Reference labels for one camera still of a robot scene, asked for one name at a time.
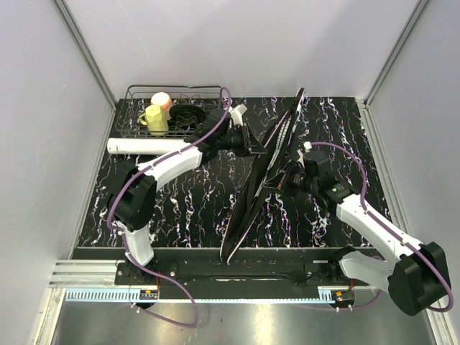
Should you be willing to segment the black racket bag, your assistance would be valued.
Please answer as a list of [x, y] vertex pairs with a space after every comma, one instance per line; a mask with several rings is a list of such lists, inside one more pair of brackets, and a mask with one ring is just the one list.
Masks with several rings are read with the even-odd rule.
[[220, 260], [226, 264], [231, 262], [242, 245], [267, 197], [268, 192], [262, 185], [277, 174], [295, 133], [304, 102], [305, 89], [299, 88], [293, 104], [264, 135], [262, 145], [266, 152], [255, 157], [224, 232]]

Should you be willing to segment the white shuttlecock tube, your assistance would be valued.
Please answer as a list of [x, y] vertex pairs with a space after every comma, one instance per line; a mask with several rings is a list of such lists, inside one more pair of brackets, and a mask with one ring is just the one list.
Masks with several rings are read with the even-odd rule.
[[106, 149], [111, 155], [163, 155], [187, 145], [181, 139], [109, 138]]

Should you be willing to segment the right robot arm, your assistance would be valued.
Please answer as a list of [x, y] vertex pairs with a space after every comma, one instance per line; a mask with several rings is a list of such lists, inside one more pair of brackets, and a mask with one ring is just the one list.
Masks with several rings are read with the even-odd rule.
[[375, 259], [352, 247], [337, 251], [326, 267], [335, 285], [360, 280], [387, 293], [405, 314], [414, 316], [443, 297], [452, 309], [454, 297], [444, 250], [435, 242], [423, 244], [376, 212], [363, 193], [335, 177], [324, 152], [313, 150], [301, 162], [289, 161], [263, 187], [278, 194], [307, 193], [341, 222], [359, 232], [381, 255]]

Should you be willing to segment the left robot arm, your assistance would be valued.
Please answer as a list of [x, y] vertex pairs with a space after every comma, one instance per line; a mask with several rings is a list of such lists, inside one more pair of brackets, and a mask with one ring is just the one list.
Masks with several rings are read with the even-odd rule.
[[155, 210], [157, 192], [170, 181], [212, 160], [221, 150], [247, 157], [267, 153], [249, 125], [235, 110], [212, 111], [183, 146], [141, 167], [123, 162], [119, 167], [117, 186], [109, 195], [107, 225], [122, 236], [127, 259], [133, 263], [130, 276], [141, 285], [155, 277], [150, 262], [154, 251], [150, 244], [148, 223]]

